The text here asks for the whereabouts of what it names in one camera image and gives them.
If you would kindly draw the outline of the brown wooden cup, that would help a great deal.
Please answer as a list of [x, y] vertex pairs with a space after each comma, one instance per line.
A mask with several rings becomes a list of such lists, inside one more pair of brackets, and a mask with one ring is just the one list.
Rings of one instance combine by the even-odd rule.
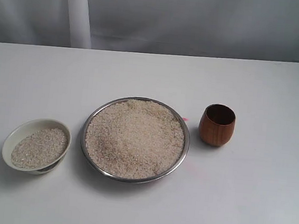
[[234, 133], [236, 114], [226, 105], [209, 105], [199, 122], [198, 132], [206, 144], [221, 147], [229, 142]]

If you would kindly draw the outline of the rice heap on plate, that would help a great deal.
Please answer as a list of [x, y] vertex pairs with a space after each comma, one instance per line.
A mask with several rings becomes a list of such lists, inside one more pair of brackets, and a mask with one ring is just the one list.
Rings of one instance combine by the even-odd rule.
[[156, 177], [178, 163], [185, 146], [181, 122], [166, 106], [127, 99], [104, 107], [84, 135], [91, 161], [121, 180]]

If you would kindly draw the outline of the white ceramic bowl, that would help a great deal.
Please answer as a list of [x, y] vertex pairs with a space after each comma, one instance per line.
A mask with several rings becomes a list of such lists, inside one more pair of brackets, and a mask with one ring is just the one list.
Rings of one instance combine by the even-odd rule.
[[[46, 164], [45, 166], [41, 166], [38, 168], [27, 169], [27, 168], [20, 168], [15, 166], [11, 159], [11, 155], [13, 150], [15, 149], [15, 146], [19, 144], [20, 141], [25, 139], [27, 136], [37, 131], [49, 129], [49, 128], [61, 129], [65, 133], [67, 137], [67, 141], [66, 141], [67, 145], [65, 147], [65, 150], [62, 152], [62, 154], [58, 158], [52, 160], [49, 164]], [[45, 174], [54, 170], [63, 161], [70, 147], [71, 141], [72, 141], [72, 137], [71, 137], [70, 129], [61, 121], [57, 121], [55, 119], [45, 119], [45, 118], [31, 120], [18, 126], [6, 137], [2, 148], [2, 158], [7, 166], [17, 171], [25, 172], [31, 175]]]

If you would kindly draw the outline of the white backdrop curtain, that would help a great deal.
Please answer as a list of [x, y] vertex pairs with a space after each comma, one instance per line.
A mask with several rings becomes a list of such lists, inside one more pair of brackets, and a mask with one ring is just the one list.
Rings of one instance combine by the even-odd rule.
[[0, 42], [299, 62], [299, 0], [0, 0]]

